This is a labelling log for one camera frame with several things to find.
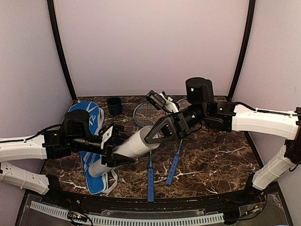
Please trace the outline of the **white shuttlecock tube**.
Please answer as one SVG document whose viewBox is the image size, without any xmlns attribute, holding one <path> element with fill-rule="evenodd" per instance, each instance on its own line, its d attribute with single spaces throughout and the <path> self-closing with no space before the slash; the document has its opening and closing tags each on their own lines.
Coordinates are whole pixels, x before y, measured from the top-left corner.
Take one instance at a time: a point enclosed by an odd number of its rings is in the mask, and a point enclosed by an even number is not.
<svg viewBox="0 0 301 226">
<path fill-rule="evenodd" d="M 145 155 L 149 151 L 158 148 L 160 146 L 160 143 L 147 144 L 144 140 L 151 128 L 152 126 L 145 126 L 141 128 L 130 138 L 128 138 L 123 144 L 115 148 L 113 152 L 133 159 L 137 159 Z M 88 172 L 92 177 L 97 178 L 119 167 L 120 166 L 108 167 L 106 165 L 101 164 L 101 160 L 97 160 L 88 168 Z"/>
</svg>

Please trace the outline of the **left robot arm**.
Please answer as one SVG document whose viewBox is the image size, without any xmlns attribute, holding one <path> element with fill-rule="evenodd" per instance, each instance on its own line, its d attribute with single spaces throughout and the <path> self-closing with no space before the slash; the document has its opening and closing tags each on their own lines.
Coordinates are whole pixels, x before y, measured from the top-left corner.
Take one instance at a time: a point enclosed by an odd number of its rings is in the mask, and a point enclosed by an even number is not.
<svg viewBox="0 0 301 226">
<path fill-rule="evenodd" d="M 10 161 L 24 159 L 60 159 L 71 153 L 88 151 L 101 155 L 105 166 L 117 167 L 134 163 L 135 159 L 114 153 L 113 148 L 123 144 L 128 136 L 124 127 L 111 124 L 93 135 L 89 129 L 90 114 L 86 110 L 67 112 L 61 124 L 39 131 L 32 137 L 21 137 L 0 141 L 0 180 L 21 189 L 29 189 L 48 198 L 56 205 L 66 202 L 60 182 L 52 175 L 41 175 L 10 164 Z"/>
</svg>

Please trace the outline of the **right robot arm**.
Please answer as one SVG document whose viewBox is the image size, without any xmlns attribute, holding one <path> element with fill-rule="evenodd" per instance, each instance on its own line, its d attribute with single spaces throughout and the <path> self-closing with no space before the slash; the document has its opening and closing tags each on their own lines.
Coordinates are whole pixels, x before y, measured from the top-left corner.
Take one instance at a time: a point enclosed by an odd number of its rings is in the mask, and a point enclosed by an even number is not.
<svg viewBox="0 0 301 226">
<path fill-rule="evenodd" d="M 250 204 L 258 192 L 301 163 L 301 109 L 273 111 L 253 108 L 242 102 L 216 102 L 213 85 L 208 79 L 193 77 L 185 82 L 189 106 L 178 110 L 171 99 L 151 90 L 146 99 L 167 114 L 154 124 L 146 135 L 148 144 L 181 140 L 192 133 L 192 128 L 204 123 L 219 131 L 250 131 L 285 138 L 280 151 L 260 170 L 252 174 L 240 200 Z"/>
</svg>

